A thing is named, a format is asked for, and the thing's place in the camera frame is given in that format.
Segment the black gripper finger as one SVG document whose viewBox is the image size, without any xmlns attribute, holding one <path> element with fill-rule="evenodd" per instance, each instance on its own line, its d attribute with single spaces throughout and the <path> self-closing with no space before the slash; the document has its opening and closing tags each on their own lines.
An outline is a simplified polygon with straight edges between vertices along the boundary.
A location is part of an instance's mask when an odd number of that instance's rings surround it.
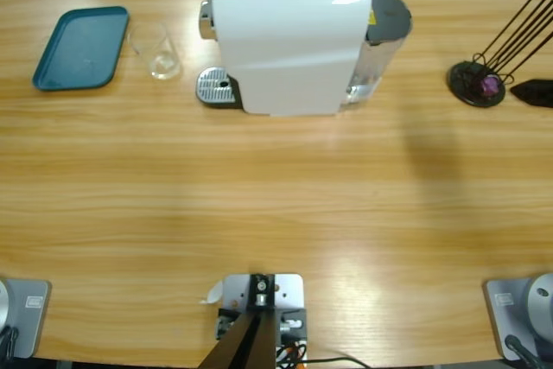
<svg viewBox="0 0 553 369">
<path fill-rule="evenodd" d="M 553 107 L 553 80 L 527 80 L 513 86 L 510 91 L 527 105 Z"/>
</svg>

